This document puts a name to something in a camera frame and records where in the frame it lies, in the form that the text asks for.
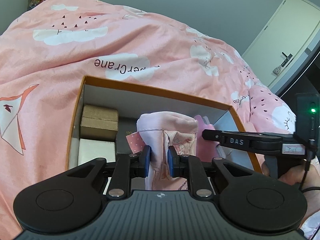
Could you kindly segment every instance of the blue gripper pad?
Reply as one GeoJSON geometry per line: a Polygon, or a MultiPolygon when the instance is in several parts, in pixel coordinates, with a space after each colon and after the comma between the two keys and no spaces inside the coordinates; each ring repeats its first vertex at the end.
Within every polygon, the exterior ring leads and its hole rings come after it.
{"type": "Polygon", "coordinates": [[[170,148],[168,148],[168,164],[169,164],[169,172],[170,176],[173,177],[173,158],[170,148]]]}
{"type": "Polygon", "coordinates": [[[146,158],[145,158],[145,164],[144,164],[145,177],[148,177],[148,174],[149,174],[150,154],[151,154],[151,147],[148,146],[148,150],[147,150],[147,154],[146,154],[146,158]]]}

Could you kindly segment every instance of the paper crane print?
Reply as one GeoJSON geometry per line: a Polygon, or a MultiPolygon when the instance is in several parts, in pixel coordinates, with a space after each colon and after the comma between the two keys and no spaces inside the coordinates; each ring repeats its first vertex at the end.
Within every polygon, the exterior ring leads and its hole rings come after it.
{"type": "Polygon", "coordinates": [[[18,96],[0,98],[0,136],[21,155],[26,147],[20,130],[19,112],[29,93],[37,86],[30,86],[18,96]]]}

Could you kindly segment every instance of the bed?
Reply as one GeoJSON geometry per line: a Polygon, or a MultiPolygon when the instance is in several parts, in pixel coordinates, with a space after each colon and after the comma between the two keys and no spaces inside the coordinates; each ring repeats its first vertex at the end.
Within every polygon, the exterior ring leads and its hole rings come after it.
{"type": "Polygon", "coordinates": [[[2,240],[21,231],[12,210],[17,193],[66,170],[68,133],[85,75],[232,105],[247,131],[294,132],[293,112],[233,47],[128,6],[46,0],[0,36],[0,55],[2,240]]]}

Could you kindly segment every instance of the brown box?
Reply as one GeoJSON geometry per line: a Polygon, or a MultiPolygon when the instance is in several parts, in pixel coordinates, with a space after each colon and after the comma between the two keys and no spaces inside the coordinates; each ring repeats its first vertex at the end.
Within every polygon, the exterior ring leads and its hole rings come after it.
{"type": "Polygon", "coordinates": [[[80,125],[81,138],[114,142],[116,140],[117,132],[117,110],[84,105],[80,125]]]}

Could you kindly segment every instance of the white door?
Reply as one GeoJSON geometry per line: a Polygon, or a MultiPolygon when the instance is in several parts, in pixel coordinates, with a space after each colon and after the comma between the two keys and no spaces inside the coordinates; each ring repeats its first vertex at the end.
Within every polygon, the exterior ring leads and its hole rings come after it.
{"type": "Polygon", "coordinates": [[[316,34],[320,25],[320,10],[304,0],[285,0],[278,12],[268,23],[267,28],[260,33],[243,54],[244,60],[252,68],[260,81],[270,86],[281,76],[272,71],[280,66],[286,57],[292,58],[282,67],[286,72],[303,52],[307,41],[316,34]]]}

